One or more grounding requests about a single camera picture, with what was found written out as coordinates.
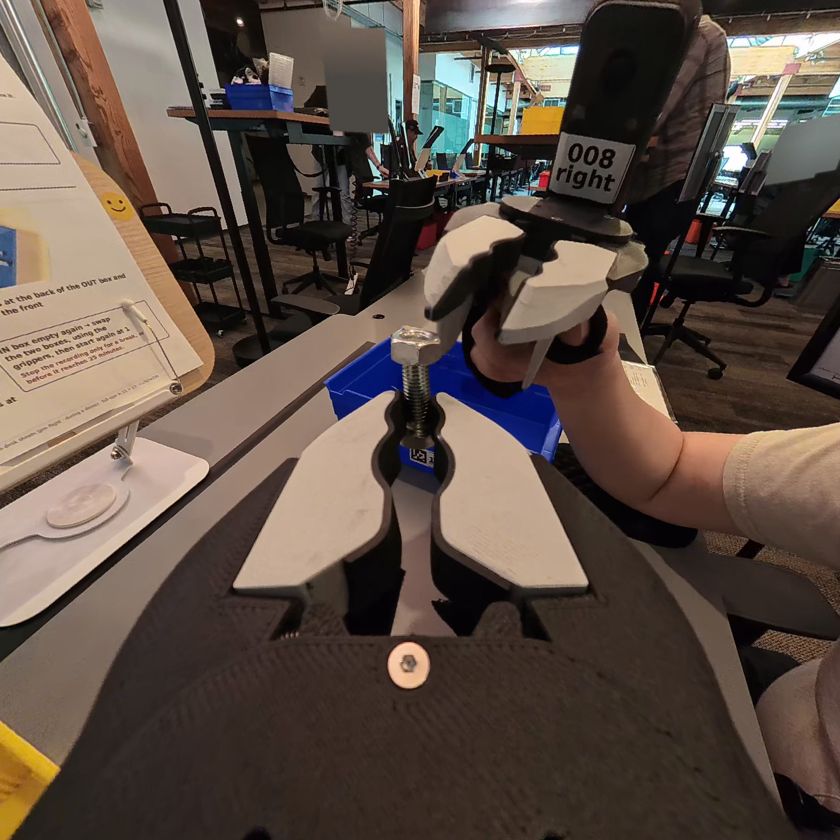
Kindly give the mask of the wooden post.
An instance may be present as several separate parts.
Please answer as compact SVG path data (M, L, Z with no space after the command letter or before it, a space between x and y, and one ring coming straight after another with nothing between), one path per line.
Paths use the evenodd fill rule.
M41 26L54 42L96 142L100 167L135 209L160 214L157 195L123 106L102 43L83 1L32 2Z
M419 113L421 78L419 76L419 39L421 1L402 1L403 120Z

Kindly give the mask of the person's right forearm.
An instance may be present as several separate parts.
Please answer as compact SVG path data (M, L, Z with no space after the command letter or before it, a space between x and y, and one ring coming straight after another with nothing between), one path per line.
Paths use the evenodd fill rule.
M552 393L563 430L594 482L637 511L680 527L745 536L724 491L744 436L685 433L627 381L587 395Z

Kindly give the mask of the person's beige clothing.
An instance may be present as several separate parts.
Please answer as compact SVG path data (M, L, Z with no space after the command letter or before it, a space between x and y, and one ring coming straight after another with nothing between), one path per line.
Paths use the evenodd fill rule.
M744 537L838 571L838 424L746 436L726 461L723 490ZM838 642L777 678L757 715L774 774L837 826Z

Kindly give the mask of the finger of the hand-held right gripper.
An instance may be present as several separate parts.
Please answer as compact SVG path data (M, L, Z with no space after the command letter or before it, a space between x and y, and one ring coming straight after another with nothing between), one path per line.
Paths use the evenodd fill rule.
M454 347L470 310L516 268L525 238L521 227L482 216L450 230L437 244L423 294L425 319L434 326L442 350Z
M614 249L560 240L549 257L542 262L520 258L501 295L499 344L552 341L601 305L616 262Z

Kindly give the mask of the black office chair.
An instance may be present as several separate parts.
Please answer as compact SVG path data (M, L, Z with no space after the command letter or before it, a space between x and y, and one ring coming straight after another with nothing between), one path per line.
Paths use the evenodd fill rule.
M305 195L285 143L278 138L251 133L246 135L245 141L262 188L269 242L294 248L311 257L311 271L286 280L283 291L292 285L293 294L310 287L335 294L331 278L320 269L319 256L328 258L330 248L345 242L351 235L351 227L323 214L317 220L306 217Z
M711 339L686 326L689 310L698 303L724 303L746 309L768 303L781 286L781 280L795 273L802 264L806 234L790 237L771 235L754 227L726 227L733 239L732 256L727 264L714 259L678 257L671 269L657 305L682 302L679 315L670 324L650 323L645 333L663 336L653 365L658 365L675 344L683 343L711 362L707 373L714 381L722 378L727 363L710 349Z
M432 216L437 183L435 175L391 182L370 264L353 294L326 298L285 294L271 303L303 312L317 323L338 314L354 316L378 302L411 275L418 239Z

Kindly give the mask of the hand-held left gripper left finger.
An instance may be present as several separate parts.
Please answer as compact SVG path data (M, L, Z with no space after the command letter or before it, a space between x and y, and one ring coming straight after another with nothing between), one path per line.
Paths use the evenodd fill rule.
M242 595L383 599L403 582L392 486L403 399L385 392L305 448L234 580Z

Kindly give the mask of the white stand base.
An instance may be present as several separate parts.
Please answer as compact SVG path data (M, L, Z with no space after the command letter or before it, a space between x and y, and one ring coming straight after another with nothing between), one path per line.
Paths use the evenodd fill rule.
M207 478L204 458L137 427L2 508L2 629L54 605Z

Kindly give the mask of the black rolling cart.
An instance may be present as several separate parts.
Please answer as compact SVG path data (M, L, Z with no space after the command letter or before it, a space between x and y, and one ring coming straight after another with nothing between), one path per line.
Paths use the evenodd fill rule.
M200 206L175 213L168 203L150 203L141 205L139 213L150 234L168 236L179 250L181 257L171 264L171 272L195 292L193 309L202 325L219 338L232 327L246 325L248 312L217 210ZM225 281L233 286L235 305L218 298L216 287Z

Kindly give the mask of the silver hex bolt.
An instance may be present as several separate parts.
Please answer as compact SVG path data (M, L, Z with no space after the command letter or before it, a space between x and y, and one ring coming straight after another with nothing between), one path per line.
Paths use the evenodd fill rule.
M429 368L442 356L440 338L425 329L401 327L392 334L391 356L402 368L406 425L415 424L429 432L432 405Z

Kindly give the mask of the printed reference sheet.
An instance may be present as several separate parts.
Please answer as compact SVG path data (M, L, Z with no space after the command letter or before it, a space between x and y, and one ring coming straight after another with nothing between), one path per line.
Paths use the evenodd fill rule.
M623 369L633 390L646 404L667 416L673 423L676 417L670 406L665 389L654 366L640 362L623 361Z

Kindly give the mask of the black monitor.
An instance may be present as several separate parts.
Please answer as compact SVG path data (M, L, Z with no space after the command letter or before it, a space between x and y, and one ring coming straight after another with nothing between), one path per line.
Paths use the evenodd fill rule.
M837 298L786 375L789 382L839 399L839 299Z

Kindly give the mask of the blue plastic bin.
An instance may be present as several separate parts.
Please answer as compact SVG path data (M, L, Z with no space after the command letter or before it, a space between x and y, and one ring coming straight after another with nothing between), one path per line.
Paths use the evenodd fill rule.
M530 453L550 463L562 426L548 390L532 385L509 398L490 394L464 359L460 342L429 369L432 393L447 393L504 428ZM403 389L403 369L392 360L385 339L325 381L333 411L342 419L381 393Z

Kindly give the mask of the black metal pole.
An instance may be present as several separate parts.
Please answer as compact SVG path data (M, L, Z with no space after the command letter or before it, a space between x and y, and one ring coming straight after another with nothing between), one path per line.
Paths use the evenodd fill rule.
M171 30L171 35L174 40L175 50L182 68L185 84L190 96L190 101L194 111L194 122L201 134L206 160L213 177L213 183L221 205L220 207L222 209L223 218L227 224L227 231L234 249L234 256L236 258L239 274L245 287L251 319L255 325L255 340L259 346L259 351L254 349L255 344L253 340L249 342L248 346L250 348L249 351L251 356L253 356L254 360L257 360L267 355L271 351L271 346L261 306L257 297L256 287L250 272L245 244L237 224L235 208L228 190L227 178L219 156L214 132L207 115L207 109L205 107L202 89L200 87L200 80L196 74L196 67L188 42L180 4L177 1L163 1L163 7Z

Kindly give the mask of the person's right hand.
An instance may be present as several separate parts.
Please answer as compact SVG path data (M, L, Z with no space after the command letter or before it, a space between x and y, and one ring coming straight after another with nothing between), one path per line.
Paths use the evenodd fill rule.
M630 385L618 353L620 322L606 314L606 332L598 353L578 364L557 364L543 359L534 381L545 387L571 440L586 434L604 434L621 413L640 412L648 406ZM470 358L477 370L499 383L525 382L535 343L503 345L497 339L500 313L489 308L471 330Z

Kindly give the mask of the yellow plastic bin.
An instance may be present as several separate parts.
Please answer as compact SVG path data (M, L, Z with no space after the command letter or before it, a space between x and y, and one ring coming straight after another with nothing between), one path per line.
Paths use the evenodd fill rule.
M1 838L11 838L60 767L1 723Z

